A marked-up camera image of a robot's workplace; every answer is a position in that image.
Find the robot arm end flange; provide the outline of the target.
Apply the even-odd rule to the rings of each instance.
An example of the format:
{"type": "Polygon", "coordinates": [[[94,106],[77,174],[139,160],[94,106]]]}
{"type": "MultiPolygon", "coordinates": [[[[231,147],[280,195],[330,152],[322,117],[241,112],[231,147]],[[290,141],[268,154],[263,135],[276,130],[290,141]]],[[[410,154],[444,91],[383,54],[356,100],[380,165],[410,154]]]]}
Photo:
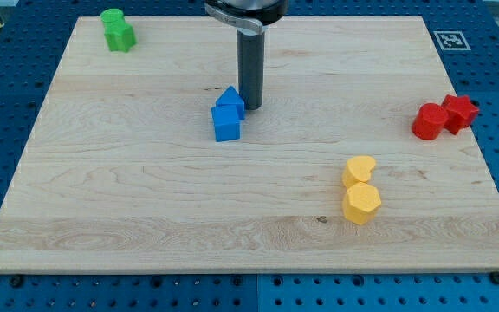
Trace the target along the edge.
{"type": "Polygon", "coordinates": [[[289,0],[205,0],[205,12],[238,30],[261,35],[288,13],[289,0]]]}

